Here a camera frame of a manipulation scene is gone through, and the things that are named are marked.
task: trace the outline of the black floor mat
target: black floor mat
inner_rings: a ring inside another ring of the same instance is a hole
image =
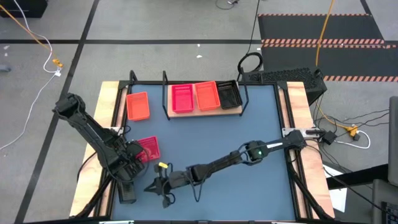
[[[316,46],[264,44],[264,70],[314,67]],[[398,50],[390,45],[322,45],[318,67],[330,81],[396,82],[397,59]]]
[[[326,14],[260,14],[261,39],[319,39],[325,18]],[[370,15],[332,14],[323,38],[382,39],[382,35]]]

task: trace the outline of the gray floor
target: gray floor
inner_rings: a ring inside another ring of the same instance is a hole
[[[43,18],[29,19],[30,28],[49,39],[79,39],[92,2],[50,0]],[[265,0],[261,1],[259,13],[326,13],[329,3],[329,0]],[[368,0],[368,4],[384,38],[398,40],[398,15],[393,10],[398,8],[398,2]],[[88,38],[249,39],[255,9],[254,0],[242,0],[229,11],[217,9],[214,0],[101,0]],[[359,0],[337,0],[333,13],[364,13],[364,9]],[[259,38],[258,28],[254,37]],[[0,18],[0,39],[30,39],[30,36],[10,19]],[[59,98],[76,50],[76,45],[53,47],[65,64],[62,76],[52,80],[42,92],[25,135],[0,151],[0,223],[15,220],[50,124],[51,109]],[[101,82],[127,79],[130,69],[134,69],[141,80],[160,80],[163,70],[170,80],[235,78],[236,64],[247,47],[238,44],[85,45],[70,92],[81,95],[87,102],[87,112],[93,114]],[[22,131],[31,102],[50,78],[42,70],[46,58],[46,50],[38,45],[0,45],[0,63],[13,69],[0,74],[0,105],[3,105],[0,107],[0,145]],[[255,64],[255,60],[248,61],[244,67],[249,70]],[[322,108],[325,113],[341,119],[388,108],[388,98],[398,95],[397,83],[327,82],[326,85],[328,91]],[[321,126],[333,128],[326,122]],[[363,130],[372,139],[370,149],[334,144],[326,150],[351,170],[386,163],[387,126]],[[360,144],[366,144],[364,138]],[[25,222],[68,217],[85,145],[68,124],[58,123]]]

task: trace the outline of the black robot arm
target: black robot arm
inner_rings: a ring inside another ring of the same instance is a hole
[[[136,159],[143,150],[142,146],[136,141],[126,141],[123,135],[112,129],[101,127],[85,109],[80,96],[68,93],[64,99],[56,102],[53,112],[60,119],[68,121],[97,152],[99,163],[109,173],[107,180],[112,177],[118,181],[121,203],[135,202],[132,182],[144,168],[142,162]],[[85,215],[92,206],[91,202],[87,205]]]
[[[162,174],[162,169],[165,168],[165,164],[155,165],[155,172],[158,177],[154,179],[153,183],[150,184],[145,191],[162,195],[164,198],[163,206],[168,207],[173,204],[168,197],[172,189],[186,185],[200,185],[215,172],[229,166],[236,164],[253,166],[260,163],[270,152],[279,149],[302,149],[306,145],[302,133],[300,131],[292,131],[286,137],[271,142],[246,142],[242,144],[238,150],[230,152],[227,156],[217,159],[216,161],[209,164],[189,166],[185,171],[171,171],[169,176]],[[243,154],[247,155],[247,159],[242,158]]]

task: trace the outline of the orange bin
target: orange bin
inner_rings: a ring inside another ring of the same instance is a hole
[[[215,81],[196,83],[198,107],[201,111],[214,110],[220,107],[220,98]]]
[[[126,102],[127,117],[130,120],[140,121],[149,118],[150,113],[147,92],[128,94]]]

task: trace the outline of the yellow cable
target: yellow cable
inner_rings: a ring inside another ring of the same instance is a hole
[[[43,46],[44,48],[46,48],[47,50],[49,50],[55,57],[55,59],[52,60],[52,62],[59,67],[63,67],[63,65],[60,63],[59,59],[57,58],[57,56],[55,55],[55,53],[53,51],[51,51],[51,49],[49,47],[47,47],[46,45],[44,45],[43,43],[41,43],[36,37],[35,35],[29,31],[24,25],[22,25],[14,16],[11,15],[11,13],[9,11],[7,11],[7,9],[5,9],[1,4],[0,4],[0,9],[2,9],[4,12],[7,13],[7,15],[13,19],[20,27],[22,27],[31,37],[33,37],[34,40],[36,40],[36,42],[38,44],[40,44],[41,46]]]
[[[323,23],[321,36],[319,37],[319,41],[318,41],[317,57],[315,58],[315,66],[318,66],[318,57],[319,57],[319,50],[320,50],[321,43],[322,43],[322,37],[323,37],[323,33],[325,32],[325,29],[326,29],[326,24],[328,23],[328,19],[329,19],[329,16],[330,16],[331,9],[333,7],[333,3],[335,3],[335,0],[331,0],[329,11],[328,11],[328,15],[326,16],[325,22]]]
[[[339,127],[341,127],[341,128],[345,128],[345,129],[351,128],[351,127],[348,127],[348,126],[344,126],[344,125],[338,124],[338,123],[336,123],[336,122],[332,122],[332,121],[323,113],[323,111],[322,111],[322,109],[319,107],[318,103],[317,103],[317,107],[318,107],[319,112],[321,112],[322,116],[323,116],[327,121],[329,121],[330,123],[335,124],[335,125],[337,125],[337,126],[339,126]]]

